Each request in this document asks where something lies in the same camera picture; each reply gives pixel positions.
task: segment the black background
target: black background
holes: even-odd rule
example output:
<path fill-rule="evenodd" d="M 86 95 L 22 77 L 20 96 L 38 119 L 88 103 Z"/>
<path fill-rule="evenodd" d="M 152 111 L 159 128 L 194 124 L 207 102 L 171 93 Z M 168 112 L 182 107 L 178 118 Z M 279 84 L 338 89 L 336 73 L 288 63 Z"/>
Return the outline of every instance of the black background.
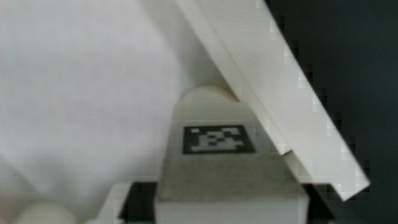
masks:
<path fill-rule="evenodd" d="M 370 175 L 370 192 L 347 202 L 345 209 L 367 223 L 393 224 L 398 223 L 398 0 L 269 0 L 267 4 Z"/>

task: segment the white board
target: white board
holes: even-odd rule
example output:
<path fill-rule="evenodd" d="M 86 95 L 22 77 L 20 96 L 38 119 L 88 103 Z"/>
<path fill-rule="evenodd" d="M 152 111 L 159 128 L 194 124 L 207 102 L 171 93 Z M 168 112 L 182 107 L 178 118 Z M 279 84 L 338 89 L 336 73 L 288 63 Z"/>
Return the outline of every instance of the white board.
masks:
<path fill-rule="evenodd" d="M 262 0 L 176 0 L 239 99 L 253 106 L 303 183 L 347 200 L 370 185 Z"/>

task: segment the white fabric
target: white fabric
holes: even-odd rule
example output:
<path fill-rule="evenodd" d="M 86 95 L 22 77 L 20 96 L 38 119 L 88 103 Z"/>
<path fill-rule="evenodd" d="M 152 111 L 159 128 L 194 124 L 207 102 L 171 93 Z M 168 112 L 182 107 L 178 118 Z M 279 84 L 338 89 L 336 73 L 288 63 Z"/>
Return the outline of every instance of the white fabric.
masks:
<path fill-rule="evenodd" d="M 0 0 L 0 216 L 47 198 L 95 217 L 112 184 L 159 174 L 203 84 L 224 80 L 173 1 Z"/>

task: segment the gray surface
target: gray surface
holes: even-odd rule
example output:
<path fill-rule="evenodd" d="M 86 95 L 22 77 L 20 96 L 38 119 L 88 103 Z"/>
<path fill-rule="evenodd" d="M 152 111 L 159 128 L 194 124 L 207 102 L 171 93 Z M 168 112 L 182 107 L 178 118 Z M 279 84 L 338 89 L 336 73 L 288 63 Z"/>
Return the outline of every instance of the gray surface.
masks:
<path fill-rule="evenodd" d="M 370 193 L 345 209 L 370 223 L 397 223 L 398 1 L 271 0 L 271 6 L 285 17 L 299 62 L 308 71 L 313 66 L 313 87 L 370 170 Z"/>
<path fill-rule="evenodd" d="M 269 136 L 255 131 L 258 122 L 247 125 L 256 118 L 251 109 L 246 104 L 231 105 L 240 106 L 239 119 L 224 113 L 230 104 L 191 104 L 176 113 L 185 116 L 176 116 L 171 129 L 155 199 L 159 224 L 306 222 L 308 194 Z M 182 132 L 200 121 L 207 126 L 246 125 L 256 153 L 184 154 Z"/>

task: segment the white plastic part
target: white plastic part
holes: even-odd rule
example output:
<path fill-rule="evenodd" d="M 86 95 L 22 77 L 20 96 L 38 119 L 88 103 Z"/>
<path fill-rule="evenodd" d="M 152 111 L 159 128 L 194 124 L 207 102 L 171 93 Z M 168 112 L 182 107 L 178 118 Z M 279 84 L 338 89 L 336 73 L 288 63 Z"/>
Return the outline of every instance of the white plastic part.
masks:
<path fill-rule="evenodd" d="M 247 103 L 201 87 L 175 111 L 159 224 L 304 224 L 310 198 Z"/>
<path fill-rule="evenodd" d="M 64 207 L 50 203 L 34 204 L 24 211 L 15 224 L 77 224 L 77 218 Z"/>
<path fill-rule="evenodd" d="M 292 55 L 263 0 L 176 0 L 239 99 L 251 104 L 303 183 L 347 200 L 370 181 Z"/>

